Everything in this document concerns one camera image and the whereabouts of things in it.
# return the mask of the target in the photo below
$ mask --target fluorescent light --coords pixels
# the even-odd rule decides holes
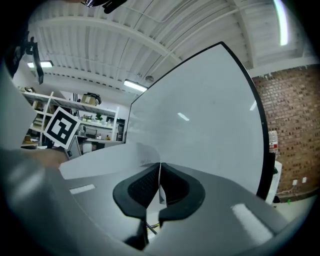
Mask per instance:
[[[52,68],[51,61],[40,61],[40,65],[42,68]],[[33,69],[35,67],[33,62],[28,62],[28,66],[31,69]]]
[[[136,89],[136,90],[139,90],[141,92],[145,92],[147,90],[146,87],[142,86],[142,85],[139,85],[138,83],[136,82],[132,82],[132,81],[129,81],[129,80],[125,80],[124,81],[124,85],[125,86],[128,86],[128,87],[131,87],[133,89]]]
[[[280,45],[288,44],[288,23],[285,11],[285,6],[281,0],[273,0],[275,10],[278,15],[279,29],[280,29]]]
[[[250,110],[253,111],[257,106],[257,102],[254,101],[254,103],[252,104],[252,106],[250,107]]]
[[[182,119],[189,121],[190,119],[187,118],[184,114],[178,113],[178,116],[181,117]]]

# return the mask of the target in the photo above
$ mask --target hand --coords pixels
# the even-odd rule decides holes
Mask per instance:
[[[59,169],[62,163],[68,161],[65,152],[53,149],[28,149],[24,150],[23,153],[40,162],[43,167]]]

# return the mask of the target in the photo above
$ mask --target corrugated metal ceiling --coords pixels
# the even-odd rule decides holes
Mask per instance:
[[[131,101],[137,91],[125,79],[148,87],[146,76],[157,80],[220,41],[247,69],[301,57],[305,37],[292,17],[288,25],[289,43],[280,46],[270,0],[128,0],[108,15],[102,7],[55,0],[34,12],[29,30],[40,59],[54,64],[46,77],[91,81]]]

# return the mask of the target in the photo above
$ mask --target wire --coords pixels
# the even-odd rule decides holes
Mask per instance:
[[[175,52],[176,49],[178,49],[183,43],[185,43],[187,40],[189,40],[190,38],[192,38],[195,34],[197,34],[200,30],[203,30],[204,28],[210,26],[212,23],[216,22],[217,20],[220,20],[226,16],[229,16],[231,14],[234,14],[236,12],[239,12],[241,10],[244,10],[246,8],[249,7],[253,7],[253,6],[257,6],[257,5],[266,5],[267,3],[264,2],[256,2],[256,3],[252,3],[252,4],[248,4],[245,6],[241,6],[241,7],[237,7],[231,11],[228,11],[212,20],[210,20],[209,22],[207,22],[206,24],[204,24],[203,26],[199,27],[197,30],[193,31],[191,34],[189,34],[187,37],[185,37],[181,42],[179,42],[167,55],[164,56],[164,58],[160,61],[160,63],[150,72],[149,75],[152,75],[155,73],[155,71],[158,69],[158,67],[171,55]]]
[[[154,233],[155,235],[158,234],[147,222],[145,223],[146,223],[146,226],[152,231],[152,233]]]
[[[141,15],[144,15],[144,16],[148,17],[149,19],[151,19],[151,20],[153,20],[153,21],[155,21],[155,22],[164,23],[164,22],[166,22],[167,20],[169,20],[174,14],[176,14],[178,11],[180,11],[180,10],[181,10],[185,5],[187,5],[189,2],[190,2],[190,1],[185,2],[182,6],[180,6],[180,8],[176,9],[173,13],[171,13],[171,15],[170,15],[169,17],[167,17],[166,19],[163,19],[163,20],[156,20],[156,19],[152,18],[151,16],[149,16],[148,14],[145,14],[144,12],[138,11],[138,10],[133,9],[133,8],[131,8],[131,7],[128,7],[128,6],[122,6],[122,5],[121,5],[121,7],[127,8],[127,9],[129,9],[129,10],[131,10],[131,11],[134,11],[134,12],[137,12],[137,13],[139,13],[139,14],[141,14]]]
[[[154,225],[151,225],[151,228],[156,228],[156,227],[159,227],[160,226],[160,222],[159,223],[157,223],[157,224],[154,224]]]
[[[276,195],[280,195],[280,194],[284,194],[284,193],[289,193],[291,192],[294,188],[296,187],[296,185],[293,185],[293,187],[289,190],[286,190],[286,191],[282,191],[282,192],[279,192],[279,193],[276,193]]]

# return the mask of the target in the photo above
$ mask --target brick wall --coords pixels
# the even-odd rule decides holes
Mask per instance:
[[[254,77],[269,131],[278,133],[282,175],[278,192],[294,194],[320,187],[320,66],[311,65]]]

